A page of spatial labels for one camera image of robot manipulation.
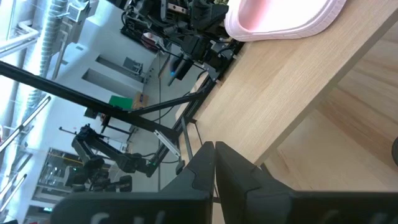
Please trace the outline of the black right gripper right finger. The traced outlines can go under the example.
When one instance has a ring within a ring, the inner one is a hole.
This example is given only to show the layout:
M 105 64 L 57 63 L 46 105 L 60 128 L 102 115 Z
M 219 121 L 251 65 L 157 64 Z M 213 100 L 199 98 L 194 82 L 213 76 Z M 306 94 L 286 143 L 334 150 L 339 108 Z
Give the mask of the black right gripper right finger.
M 215 152 L 226 224 L 398 224 L 398 192 L 294 190 L 224 142 Z

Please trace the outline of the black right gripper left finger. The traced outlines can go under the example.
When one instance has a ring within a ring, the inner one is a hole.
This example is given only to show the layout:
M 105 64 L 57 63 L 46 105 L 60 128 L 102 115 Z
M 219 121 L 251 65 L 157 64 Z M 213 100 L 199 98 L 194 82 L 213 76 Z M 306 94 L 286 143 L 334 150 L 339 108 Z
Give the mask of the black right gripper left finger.
M 50 224 L 211 224 L 215 147 L 205 142 L 160 192 L 85 192 L 59 202 Z

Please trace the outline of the pink slide sandal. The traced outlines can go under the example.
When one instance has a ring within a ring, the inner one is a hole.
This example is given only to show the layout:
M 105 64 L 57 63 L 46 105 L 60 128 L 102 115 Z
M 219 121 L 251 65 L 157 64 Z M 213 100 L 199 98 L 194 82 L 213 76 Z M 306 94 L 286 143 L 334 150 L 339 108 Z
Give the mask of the pink slide sandal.
M 229 0 L 224 27 L 233 39 L 301 39 L 327 29 L 346 0 Z

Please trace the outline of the silver aluminium strip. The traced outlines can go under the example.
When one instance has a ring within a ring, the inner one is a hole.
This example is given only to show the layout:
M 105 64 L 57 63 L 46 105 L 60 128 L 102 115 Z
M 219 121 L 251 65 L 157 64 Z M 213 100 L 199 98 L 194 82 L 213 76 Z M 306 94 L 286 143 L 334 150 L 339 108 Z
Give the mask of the silver aluminium strip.
M 177 146 L 168 138 L 166 137 L 163 133 L 161 133 L 158 130 L 154 131 L 154 134 L 156 137 L 161 141 L 161 143 L 177 158 L 180 158 L 180 150 L 177 148 Z

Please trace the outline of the cardboard box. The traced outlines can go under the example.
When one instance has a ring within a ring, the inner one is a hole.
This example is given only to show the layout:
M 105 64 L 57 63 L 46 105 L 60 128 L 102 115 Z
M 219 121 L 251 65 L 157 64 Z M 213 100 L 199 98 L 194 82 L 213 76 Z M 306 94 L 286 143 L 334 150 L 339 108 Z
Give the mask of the cardboard box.
M 136 93 L 134 99 L 133 99 L 133 104 L 132 108 L 133 109 L 141 109 L 145 108 L 147 106 L 149 97 L 141 92 Z

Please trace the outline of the green box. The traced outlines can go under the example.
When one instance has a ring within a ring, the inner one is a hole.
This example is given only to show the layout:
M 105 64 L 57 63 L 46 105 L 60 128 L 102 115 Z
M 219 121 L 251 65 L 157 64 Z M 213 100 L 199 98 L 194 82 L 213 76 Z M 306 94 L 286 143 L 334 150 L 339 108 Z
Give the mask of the green box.
M 124 110 L 130 110 L 133 107 L 133 99 L 112 95 L 109 99 L 109 104 Z

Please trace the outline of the glass door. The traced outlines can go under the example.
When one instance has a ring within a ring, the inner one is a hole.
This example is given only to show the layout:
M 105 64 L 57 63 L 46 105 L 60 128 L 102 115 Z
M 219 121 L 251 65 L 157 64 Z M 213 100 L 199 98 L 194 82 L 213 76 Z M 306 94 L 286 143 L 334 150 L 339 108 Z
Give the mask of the glass door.
M 72 191 L 71 187 L 65 185 L 68 169 L 81 166 L 82 161 L 78 156 L 50 148 L 32 199 L 55 204 L 66 197 Z

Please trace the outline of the long ceiling lamp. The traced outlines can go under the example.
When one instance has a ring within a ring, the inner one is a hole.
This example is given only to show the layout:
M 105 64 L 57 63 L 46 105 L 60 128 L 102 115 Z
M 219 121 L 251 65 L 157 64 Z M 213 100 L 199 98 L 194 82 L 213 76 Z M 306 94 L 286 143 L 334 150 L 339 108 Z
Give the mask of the long ceiling lamp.
M 33 119 L 47 106 L 51 100 L 51 96 L 44 98 L 38 107 L 25 119 L 12 133 L 0 144 L 0 153 L 2 153 L 15 140 L 18 135 L 33 121 Z
M 16 192 L 19 190 L 19 188 L 21 187 L 22 183 L 26 180 L 27 178 L 27 174 L 24 174 L 17 182 L 17 184 L 15 185 L 15 187 L 13 188 L 12 192 L 9 194 L 9 196 L 7 197 L 6 201 L 0 206 L 0 213 L 2 213 L 3 211 L 5 211 L 6 207 L 8 206 L 8 204 L 10 203 L 10 201 L 12 200 L 12 198 L 15 196 Z M 10 183 L 9 185 L 6 186 L 6 188 L 0 193 L 0 199 L 3 199 L 5 194 L 7 193 L 7 191 L 13 186 L 12 183 Z

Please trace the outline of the wooden shelf with black frame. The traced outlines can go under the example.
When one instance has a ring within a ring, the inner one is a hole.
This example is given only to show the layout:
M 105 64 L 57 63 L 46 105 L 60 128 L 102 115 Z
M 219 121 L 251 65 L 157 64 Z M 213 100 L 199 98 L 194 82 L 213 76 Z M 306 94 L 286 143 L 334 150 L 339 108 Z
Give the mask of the wooden shelf with black frame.
M 188 125 L 183 157 L 223 141 L 261 164 L 396 22 L 398 0 L 348 0 L 320 34 L 247 43 Z

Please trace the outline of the black rig frame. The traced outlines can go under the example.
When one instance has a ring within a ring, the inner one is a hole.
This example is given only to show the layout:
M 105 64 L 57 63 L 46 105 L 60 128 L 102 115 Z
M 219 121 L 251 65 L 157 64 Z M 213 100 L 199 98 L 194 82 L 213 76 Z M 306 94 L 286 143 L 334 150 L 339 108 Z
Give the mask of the black rig frame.
M 51 95 L 63 98 L 64 100 L 68 100 L 78 105 L 82 105 L 84 107 L 92 109 L 95 112 L 99 112 L 112 118 L 116 118 L 120 121 L 124 121 L 146 131 L 150 131 L 153 133 L 159 132 L 172 143 L 177 142 L 179 136 L 182 134 L 184 129 L 183 122 L 188 121 L 190 118 L 193 117 L 193 115 L 195 115 L 198 107 L 202 105 L 206 97 L 209 95 L 210 91 L 215 86 L 215 82 L 213 82 L 210 77 L 207 77 L 203 82 L 203 86 L 194 93 L 189 93 L 183 97 L 165 101 L 138 110 L 129 111 L 111 106 L 108 103 L 104 103 L 88 95 L 82 94 L 79 91 L 72 90 L 71 88 L 67 88 L 46 78 L 33 75 L 25 70 L 22 70 L 2 61 L 0 61 L 0 75 L 15 80 L 17 82 L 29 85 L 36 89 L 45 91 L 47 93 L 50 93 Z M 168 128 L 159 123 L 156 123 L 155 121 L 151 121 L 142 117 L 142 115 L 144 114 L 160 111 L 166 108 L 171 108 L 173 106 L 181 105 L 184 103 L 187 103 L 188 105 L 174 124 L 173 128 Z

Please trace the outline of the silver ventilation duct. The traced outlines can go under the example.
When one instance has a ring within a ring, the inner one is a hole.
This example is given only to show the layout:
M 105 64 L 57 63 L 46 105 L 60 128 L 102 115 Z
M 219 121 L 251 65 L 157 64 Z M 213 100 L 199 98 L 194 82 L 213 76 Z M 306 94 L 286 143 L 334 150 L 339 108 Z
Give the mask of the silver ventilation duct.
M 68 0 L 37 0 L 33 28 L 39 31 L 34 45 L 27 48 L 23 69 L 42 78 L 47 76 L 53 46 L 60 32 L 61 14 L 67 10 Z

